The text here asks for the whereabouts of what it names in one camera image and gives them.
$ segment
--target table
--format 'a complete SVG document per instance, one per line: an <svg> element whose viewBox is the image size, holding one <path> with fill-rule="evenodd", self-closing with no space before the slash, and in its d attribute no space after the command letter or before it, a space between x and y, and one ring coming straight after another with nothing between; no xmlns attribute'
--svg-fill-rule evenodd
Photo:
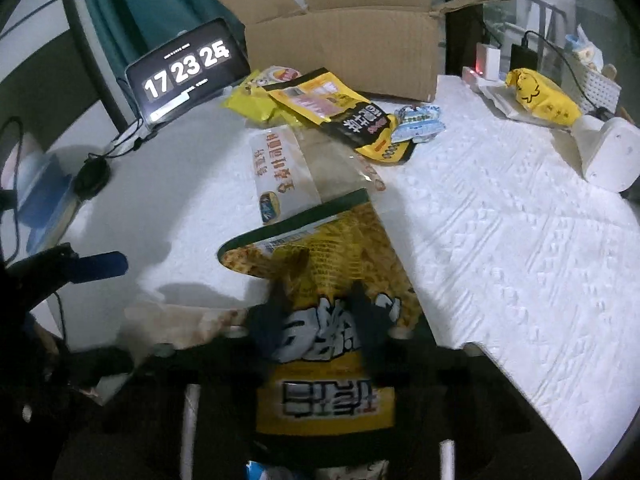
<svg viewBox="0 0 640 480"><path fill-rule="evenodd" d="M484 345L588 478L640 406L638 212L582 179L568 134L501 118L455 77L439 78L435 103L447 130L406 164L378 167L387 191L376 209L437 341ZM216 257L260 227L254 132L219 104L114 161L111 183L70 226L78 253L119 250L130 264L126 276L62 289L73 348L111 341L137 298L263 299L265 283Z"/></svg>

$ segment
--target yellow snack bag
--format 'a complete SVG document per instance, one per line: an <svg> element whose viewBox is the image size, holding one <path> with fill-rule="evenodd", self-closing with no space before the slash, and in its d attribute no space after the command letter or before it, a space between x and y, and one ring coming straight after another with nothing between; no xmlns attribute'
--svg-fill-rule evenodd
<svg viewBox="0 0 640 480"><path fill-rule="evenodd" d="M300 126L300 121L284 106L271 99L263 86L289 81L300 76L300 72L283 66L271 66L267 70L256 70L231 92L223 103L255 123L263 126Z"/></svg>
<svg viewBox="0 0 640 480"><path fill-rule="evenodd" d="M532 115L562 126L571 126L582 115L560 87L529 68L517 68L507 74L507 86L516 87L516 97Z"/></svg>
<svg viewBox="0 0 640 480"><path fill-rule="evenodd" d="M293 305L278 364L258 389L256 430L347 435L395 422L395 390L372 384L344 298L361 280L396 326L430 333L417 295L366 190L241 235L218 251L231 270L280 279Z"/></svg>
<svg viewBox="0 0 640 480"><path fill-rule="evenodd" d="M379 162L408 160L412 142L391 142L396 118L351 90L325 68L265 86L276 101L330 135L346 139L360 154Z"/></svg>

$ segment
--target black cord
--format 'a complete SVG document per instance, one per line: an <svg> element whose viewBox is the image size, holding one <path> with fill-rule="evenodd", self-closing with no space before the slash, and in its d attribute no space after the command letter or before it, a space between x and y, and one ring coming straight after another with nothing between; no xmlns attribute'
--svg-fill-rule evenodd
<svg viewBox="0 0 640 480"><path fill-rule="evenodd" d="M60 332L62 332L62 341L64 341L66 344L65 310L62 308L62 300L60 299L60 295L57 292L54 292L53 295L58 300L58 312L60 313Z"/></svg>
<svg viewBox="0 0 640 480"><path fill-rule="evenodd" d="M587 94L584 93L584 91L582 90L582 87L580 86L580 83L578 83L578 78L575 76L574 73L574 69L571 68L571 65L569 64L569 62L566 60L566 57L564 56L564 54L562 53L562 51L556 47L553 43L551 43L547 38L545 38L544 36L542 36L542 34L537 33L535 30L528 30L527 32L524 33L524 36L522 37L522 46L528 48L529 47L529 40L527 40L527 34L534 34L537 37L539 37L542 41L544 41L546 44L548 44L548 46L550 46L553 50L556 51L556 54L558 54L558 56L560 56L560 58L562 59L562 61L564 61L566 67L569 69L569 72L571 73L571 76L574 78L575 81L575 85L578 87L578 90L580 91L580 93L582 94L582 97L584 97L587 102L593 106L594 110L597 110L598 107L593 103L593 101L591 99L589 99L587 97Z"/></svg>
<svg viewBox="0 0 640 480"><path fill-rule="evenodd" d="M18 225L18 166L20 166L20 160L22 158L22 142L24 140L24 125L22 124L22 120L20 117L12 116L9 117L2 127L0 127L0 137L4 134L4 131L7 129L9 124L15 123L18 125L18 150L15 157L15 167L14 167L14 196L16 200L16 205L14 209L14 226L15 226L15 250L11 256L7 258L5 261L5 265L9 265L12 261L16 259L18 256L18 252L20 251L20 226Z"/></svg>
<svg viewBox="0 0 640 480"><path fill-rule="evenodd" d="M116 78L116 83L118 83L118 86L120 87L120 90L122 90L122 92L124 93L125 97L128 99L129 103L133 104L135 110L138 110L138 107L136 106L136 100L133 98L133 94L131 92L131 88L129 87L129 83L127 83L121 77L117 77Z"/></svg>
<svg viewBox="0 0 640 480"><path fill-rule="evenodd" d="M480 17L480 10L476 10L476 12L473 13L473 17L476 19L478 23L480 23L480 25L482 25L482 28L484 28L484 31L487 32L489 36L494 38L495 43L498 44L498 48L502 49L502 42L498 39L498 37L494 33L492 33L491 29L487 27L487 24Z"/></svg>
<svg viewBox="0 0 640 480"><path fill-rule="evenodd" d="M131 140L138 133L138 131L140 130L140 128L142 128L142 126L144 124L144 121L142 120L142 115L140 114L140 110L138 110L138 107L136 106L136 102L135 102L135 99L133 98L133 94L131 93L129 84L121 77L117 77L116 78L116 82L118 83L118 86L120 86L120 89L123 91L123 93L125 94L127 100L132 105L132 107L133 107L133 109L135 111L135 114L136 114L136 129L133 130L133 132L130 133L125 139L121 140L117 144L114 144L108 152L106 152L106 153L89 153L88 154L88 159L91 159L91 158L119 158L120 156L124 156L124 155L127 155L128 153L137 151L138 149L140 149L140 146L142 146L145 142L151 140L153 137L156 136L155 134L149 134L144 139L137 138L134 141L133 146L131 148L129 148L126 152L119 153L117 155L111 155L111 153L115 152L125 142ZM118 140L123 133L118 134L111 142L115 142L116 140Z"/></svg>
<svg viewBox="0 0 640 480"><path fill-rule="evenodd" d="M41 6L37 7L36 9L32 10L29 14L27 14L26 16L24 16L23 18L21 18L20 20L18 20L17 22L15 22L11 27L9 27L6 31L4 31L2 34L0 34L0 41L4 40L5 37L7 37L12 31L14 31L16 28L20 27L24 22L26 22L31 16L36 15L38 12L40 12L42 9L44 9L45 7L49 7L52 3L55 3L58 0L49 0L48 2L43 3Z"/></svg>
<svg viewBox="0 0 640 480"><path fill-rule="evenodd" d="M118 158L120 156L125 156L128 153L136 152L142 147L143 144L146 144L150 140L154 139L157 134L158 134L158 130L152 130L151 133L149 133L148 136L146 136L144 139L142 139L141 137L138 137L136 140L134 140L133 146L129 148L126 152L122 152L117 155L105 155L104 158Z"/></svg>
<svg viewBox="0 0 640 480"><path fill-rule="evenodd" d="M138 124L136 125L136 129L133 130L133 132L130 133L126 138L122 139L120 142L118 142L117 144L112 146L111 149L107 153L89 153L88 154L88 158L113 158L113 157L109 157L108 155L111 155L111 153L113 153L115 150L117 150L125 142L127 142L128 140L131 140L138 133L140 128L142 128L142 124L143 124L142 118L138 118Z"/></svg>

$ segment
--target white plastic wrapper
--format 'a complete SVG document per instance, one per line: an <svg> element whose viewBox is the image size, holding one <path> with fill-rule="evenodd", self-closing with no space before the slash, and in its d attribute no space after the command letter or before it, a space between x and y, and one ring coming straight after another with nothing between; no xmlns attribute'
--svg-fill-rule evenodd
<svg viewBox="0 0 640 480"><path fill-rule="evenodd" d="M602 72L604 66L604 60L602 59L602 51L595 46L587 35L584 33L582 25L578 25L578 35L567 35L566 40L571 45L574 54L578 57L580 62L592 70Z"/></svg>
<svg viewBox="0 0 640 480"><path fill-rule="evenodd" d="M524 108L516 99L514 88L508 86L478 86L482 95L487 99L491 99L498 110L512 121L520 121L523 123L536 124L538 126L546 126L549 128L559 128L558 124L546 121L539 117L534 117L526 108Z"/></svg>
<svg viewBox="0 0 640 480"><path fill-rule="evenodd" d="M255 187L264 224L273 224L321 203L293 131L272 128L250 141Z"/></svg>

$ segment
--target cardboard box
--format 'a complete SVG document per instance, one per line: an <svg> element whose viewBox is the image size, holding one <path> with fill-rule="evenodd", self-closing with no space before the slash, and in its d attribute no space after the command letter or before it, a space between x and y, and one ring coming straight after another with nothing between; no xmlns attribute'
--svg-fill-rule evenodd
<svg viewBox="0 0 640 480"><path fill-rule="evenodd" d="M219 0L246 26L252 70L326 67L356 91L433 101L438 19L494 0Z"/></svg>

